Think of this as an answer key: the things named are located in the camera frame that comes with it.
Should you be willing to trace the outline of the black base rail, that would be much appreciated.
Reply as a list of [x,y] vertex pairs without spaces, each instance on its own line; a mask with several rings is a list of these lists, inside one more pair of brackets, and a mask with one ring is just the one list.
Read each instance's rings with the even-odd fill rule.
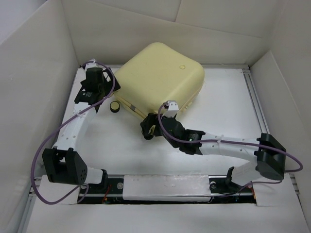
[[208,201],[148,201],[124,200],[122,197],[123,179],[125,175],[108,176],[108,188],[101,191],[97,188],[81,188],[78,199],[81,204],[239,204],[256,203],[251,188],[241,188],[226,184],[225,176],[209,176],[211,197]]

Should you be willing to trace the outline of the yellow hard-shell suitcase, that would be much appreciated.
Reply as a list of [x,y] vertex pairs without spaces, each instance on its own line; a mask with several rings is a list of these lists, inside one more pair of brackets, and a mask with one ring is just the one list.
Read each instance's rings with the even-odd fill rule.
[[205,70],[163,43],[152,43],[114,73],[121,86],[115,98],[144,119],[168,100],[186,110],[204,84]]

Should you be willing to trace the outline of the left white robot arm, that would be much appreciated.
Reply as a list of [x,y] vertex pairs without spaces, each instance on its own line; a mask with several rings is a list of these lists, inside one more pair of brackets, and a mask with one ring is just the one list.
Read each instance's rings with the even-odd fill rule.
[[119,90],[120,85],[109,68],[90,67],[85,75],[74,99],[73,120],[64,126],[53,147],[44,149],[42,158],[51,183],[88,184],[101,193],[108,188],[107,172],[87,166],[79,154],[79,147],[102,100]]

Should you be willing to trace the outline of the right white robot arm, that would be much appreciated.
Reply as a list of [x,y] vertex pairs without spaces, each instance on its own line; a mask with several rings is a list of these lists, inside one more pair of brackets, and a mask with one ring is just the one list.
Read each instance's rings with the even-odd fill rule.
[[185,129],[174,117],[150,113],[141,123],[146,140],[162,136],[173,147],[189,155],[222,155],[246,161],[229,168],[225,186],[231,192],[260,178],[282,182],[285,175],[285,148],[270,134],[255,139],[217,136]]

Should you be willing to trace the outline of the white foam block on rail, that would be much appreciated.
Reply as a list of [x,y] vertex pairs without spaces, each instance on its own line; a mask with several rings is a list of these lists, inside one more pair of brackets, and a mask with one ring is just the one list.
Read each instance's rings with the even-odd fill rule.
[[208,201],[211,197],[208,175],[126,175],[124,200]]

